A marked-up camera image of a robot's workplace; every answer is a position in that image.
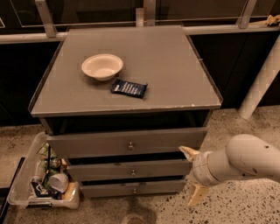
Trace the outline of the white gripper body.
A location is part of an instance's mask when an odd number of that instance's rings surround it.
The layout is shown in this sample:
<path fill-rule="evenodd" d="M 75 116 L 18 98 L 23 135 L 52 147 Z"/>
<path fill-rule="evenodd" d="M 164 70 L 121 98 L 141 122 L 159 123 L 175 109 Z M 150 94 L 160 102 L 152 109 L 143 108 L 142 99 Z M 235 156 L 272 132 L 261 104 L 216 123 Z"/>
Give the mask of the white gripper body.
<path fill-rule="evenodd" d="M 192 163 L 190 177 L 192 182 L 207 187 L 217 186 L 219 184 L 219 181 L 210 172 L 208 167 L 208 157 L 210 154 L 211 152 L 208 151 L 190 157 L 190 162 Z"/>

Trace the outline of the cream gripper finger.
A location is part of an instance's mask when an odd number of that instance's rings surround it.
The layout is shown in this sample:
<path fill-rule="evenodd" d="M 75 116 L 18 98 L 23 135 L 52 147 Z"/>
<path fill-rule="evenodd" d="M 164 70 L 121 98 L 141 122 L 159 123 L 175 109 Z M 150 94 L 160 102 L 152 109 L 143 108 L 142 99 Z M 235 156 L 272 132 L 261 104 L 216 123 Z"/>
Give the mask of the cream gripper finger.
<path fill-rule="evenodd" d="M 197 206 L 208 194 L 209 188 L 207 186 L 192 184 L 190 186 L 190 196 L 187 202 L 189 207 Z"/>
<path fill-rule="evenodd" d="M 186 147 L 186 146 L 179 146 L 178 148 L 181 152 L 184 153 L 186 159 L 189 162 L 193 162 L 194 159 L 200 154 L 200 152 L 198 150 L 194 150 L 194 149 Z"/>

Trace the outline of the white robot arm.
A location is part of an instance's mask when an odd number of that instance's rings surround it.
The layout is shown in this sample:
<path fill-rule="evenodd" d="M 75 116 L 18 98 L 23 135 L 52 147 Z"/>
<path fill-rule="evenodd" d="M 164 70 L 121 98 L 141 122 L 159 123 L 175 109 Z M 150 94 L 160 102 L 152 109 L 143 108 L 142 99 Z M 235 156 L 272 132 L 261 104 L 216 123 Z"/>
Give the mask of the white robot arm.
<path fill-rule="evenodd" d="M 209 188 L 229 180 L 270 179 L 280 182 L 280 150 L 261 138 L 241 134 L 232 137 L 226 148 L 200 152 L 178 147 L 192 169 L 186 179 L 192 184 L 187 205 L 197 206 Z"/>

